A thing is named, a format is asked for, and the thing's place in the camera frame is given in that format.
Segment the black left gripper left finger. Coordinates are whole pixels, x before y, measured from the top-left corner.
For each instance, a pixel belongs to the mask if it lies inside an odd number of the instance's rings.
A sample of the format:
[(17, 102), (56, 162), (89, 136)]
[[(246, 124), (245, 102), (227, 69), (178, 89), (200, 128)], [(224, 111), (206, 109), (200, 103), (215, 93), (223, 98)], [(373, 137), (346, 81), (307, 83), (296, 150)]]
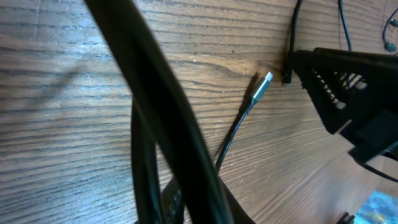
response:
[(184, 224), (185, 202), (180, 188), (173, 177), (161, 192), (165, 223)]

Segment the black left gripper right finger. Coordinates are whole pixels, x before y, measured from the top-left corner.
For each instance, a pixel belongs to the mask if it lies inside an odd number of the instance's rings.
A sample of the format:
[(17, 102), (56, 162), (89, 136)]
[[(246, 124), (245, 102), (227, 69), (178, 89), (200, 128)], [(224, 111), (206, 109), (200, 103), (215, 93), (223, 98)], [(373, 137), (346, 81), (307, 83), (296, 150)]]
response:
[(229, 207), (231, 209), (231, 213), (233, 216), (233, 220), (235, 224), (256, 224), (248, 215), (247, 213), (243, 210), (243, 208), (240, 206), (238, 201), (235, 199), (233, 194), (229, 191), (227, 186), (224, 184), (224, 182), (221, 180), (219, 177), (219, 182), (221, 186), (224, 188), (226, 198), (228, 200)]

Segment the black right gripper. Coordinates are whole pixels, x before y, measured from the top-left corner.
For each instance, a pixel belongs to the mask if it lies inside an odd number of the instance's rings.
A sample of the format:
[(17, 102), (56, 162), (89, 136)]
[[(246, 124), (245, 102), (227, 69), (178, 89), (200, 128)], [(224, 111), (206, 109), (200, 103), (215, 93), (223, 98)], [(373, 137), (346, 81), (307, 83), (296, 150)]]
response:
[(326, 130), (353, 144), (348, 154), (365, 163), (397, 147), (397, 57), (315, 48), (290, 54)]

